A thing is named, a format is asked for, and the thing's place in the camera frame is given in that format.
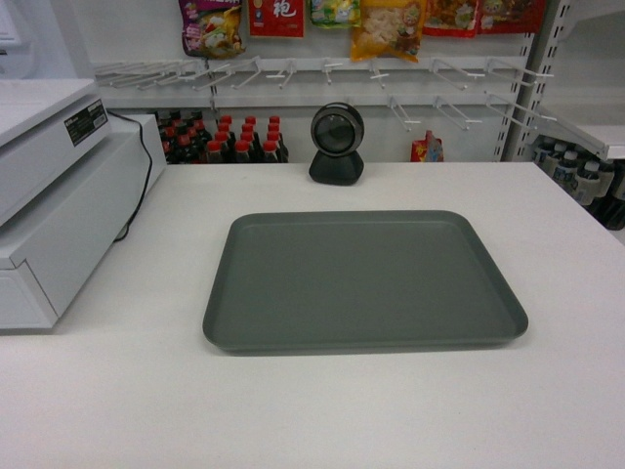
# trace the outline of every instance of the bottle cap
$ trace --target bottle cap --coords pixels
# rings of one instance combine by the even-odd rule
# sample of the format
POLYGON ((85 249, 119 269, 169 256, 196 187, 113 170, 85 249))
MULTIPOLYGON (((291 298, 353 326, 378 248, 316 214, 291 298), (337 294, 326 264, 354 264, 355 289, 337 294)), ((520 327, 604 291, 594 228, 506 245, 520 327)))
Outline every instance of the bottle cap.
POLYGON ((263 143, 264 151, 276 151, 277 150, 277 142, 275 140, 267 140, 263 143))
POLYGON ((222 149, 222 143, 217 140, 211 140, 208 144, 206 144, 206 148, 209 151, 219 151, 222 149))
POLYGON ((236 151, 248 151, 250 150, 250 143, 244 140, 237 140, 234 144, 234 149, 236 151))
POLYGON ((592 171, 593 173, 596 173, 597 171, 599 171, 599 162, 587 161, 586 164, 584 165, 584 169, 586 171, 592 171))
POLYGON ((215 140, 217 140, 218 142, 227 142, 228 132, 217 132, 215 134, 215 140))

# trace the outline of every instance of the red bottle cap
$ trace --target red bottle cap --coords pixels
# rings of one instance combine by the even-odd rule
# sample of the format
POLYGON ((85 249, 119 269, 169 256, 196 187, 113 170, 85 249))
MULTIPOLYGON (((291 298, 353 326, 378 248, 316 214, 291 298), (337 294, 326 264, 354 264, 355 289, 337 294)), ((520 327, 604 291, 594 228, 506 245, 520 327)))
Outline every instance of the red bottle cap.
POLYGON ((250 150, 250 143, 244 140, 237 140, 234 144, 234 149, 236 151, 248 151, 250 150))
POLYGON ((227 142, 228 136, 228 132, 217 132, 215 134, 215 140, 217 140, 218 142, 227 142))
POLYGON ((241 140, 254 142, 254 134, 252 132, 241 132, 241 140))
POLYGON ((206 148, 209 151, 219 151, 222 149, 222 143, 217 140, 211 140, 208 144, 206 144, 206 148))
POLYGON ((263 150, 264 151, 276 151, 277 143, 275 142, 275 140, 267 140, 266 142, 263 143, 263 150))

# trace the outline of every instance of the red package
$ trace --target red package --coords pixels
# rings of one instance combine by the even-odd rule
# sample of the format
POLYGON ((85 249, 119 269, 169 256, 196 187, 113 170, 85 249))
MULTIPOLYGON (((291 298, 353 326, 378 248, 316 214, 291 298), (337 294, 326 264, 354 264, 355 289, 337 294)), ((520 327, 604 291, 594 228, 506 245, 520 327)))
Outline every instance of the red package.
POLYGON ((478 34, 521 34, 540 30, 547 0, 481 0, 478 34))
POLYGON ((475 37, 478 0, 428 0, 423 33, 429 36, 475 37))
POLYGON ((304 0, 249 2, 250 36, 304 37, 304 0))
POLYGON ((431 130, 426 131, 426 137, 423 140, 415 140, 412 142, 412 152, 410 153, 410 162, 437 162, 444 161, 442 153, 442 140, 437 139, 431 130))

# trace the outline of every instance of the hanging snack package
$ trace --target hanging snack package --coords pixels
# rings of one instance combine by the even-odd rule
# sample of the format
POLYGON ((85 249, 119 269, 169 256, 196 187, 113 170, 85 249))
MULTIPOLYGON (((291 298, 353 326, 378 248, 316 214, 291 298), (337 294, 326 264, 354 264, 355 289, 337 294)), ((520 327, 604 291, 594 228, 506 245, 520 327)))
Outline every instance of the hanging snack package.
POLYGON ((304 0, 250 0, 250 36, 304 37, 304 0))
POLYGON ((478 34, 521 34, 540 30, 547 0, 482 0, 478 34))
POLYGON ((185 54, 229 59, 243 52, 238 27, 241 0, 179 0, 185 54))
POLYGON ((352 30, 353 61, 390 54, 417 61, 427 0, 360 0, 362 26, 352 30))
POLYGON ((429 36, 475 37, 478 0, 428 0, 423 33, 429 36))
POLYGON ((311 0, 311 22, 315 26, 360 26, 361 0, 311 0))

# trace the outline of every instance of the yellow snack bag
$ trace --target yellow snack bag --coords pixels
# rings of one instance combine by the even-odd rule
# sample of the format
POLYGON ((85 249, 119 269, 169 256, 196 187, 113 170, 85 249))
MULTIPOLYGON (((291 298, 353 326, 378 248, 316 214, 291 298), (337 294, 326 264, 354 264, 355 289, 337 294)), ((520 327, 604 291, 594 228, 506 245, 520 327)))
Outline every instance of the yellow snack bag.
POLYGON ((361 27, 352 29, 353 61, 384 54, 417 62, 427 0, 360 0, 361 27))

